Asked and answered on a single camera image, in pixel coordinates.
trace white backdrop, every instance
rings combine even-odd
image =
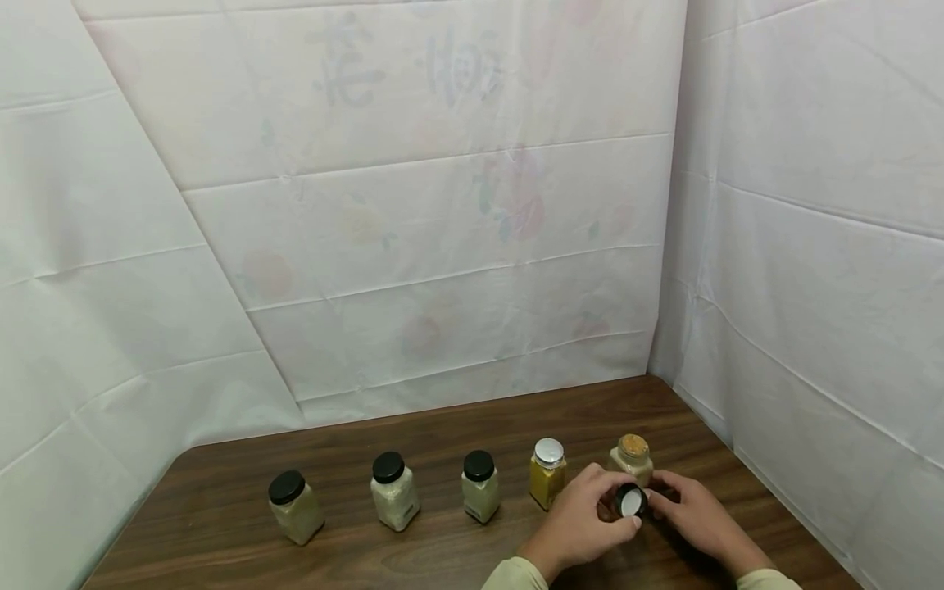
[[[650,370],[864,584],[937,588],[944,4],[689,3]]]
[[[3,3],[5,587],[195,444],[647,362],[861,581],[939,585],[944,6],[693,0],[682,61],[685,4]]]
[[[644,372],[685,4],[3,3],[4,587],[195,444]]]

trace white sheet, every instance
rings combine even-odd
[[[684,0],[7,5],[9,587],[187,447],[644,372]]]
[[[944,565],[944,8],[691,3],[668,379],[868,587]]]

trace person's hand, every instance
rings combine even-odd
[[[735,579],[773,567],[721,502],[699,481],[671,471],[656,471],[652,480],[672,488],[681,498],[676,503],[658,492],[646,490],[649,507],[656,518],[667,518],[686,541],[720,561]]]
[[[566,568],[586,564],[636,536],[642,521],[638,516],[613,519],[600,501],[624,483],[634,483],[628,473],[606,471],[589,464],[573,479],[550,509],[548,518],[518,555],[527,559],[551,584]],[[606,522],[601,519],[607,516]]]

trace sleeve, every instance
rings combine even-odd
[[[737,581],[737,590],[801,590],[776,569],[758,569]]]
[[[498,564],[481,590],[548,590],[548,584],[531,562],[513,557]]]

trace glass jar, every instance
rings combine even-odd
[[[406,529],[419,512],[419,496],[413,485],[413,472],[395,451],[381,453],[374,460],[374,479],[370,481],[370,491],[380,522],[396,532]]]
[[[487,523],[498,510],[498,470],[492,455],[474,450],[465,455],[463,463],[463,500],[465,511],[481,524]]]
[[[296,545],[305,545],[325,526],[325,513],[305,478],[295,470],[269,484],[269,507],[278,526]]]
[[[550,510],[554,499],[564,490],[567,461],[564,446],[552,438],[542,438],[531,456],[531,497],[541,508]]]
[[[610,469],[632,474],[641,488],[649,486],[653,469],[649,444],[637,434],[627,434],[619,439],[610,450]]]

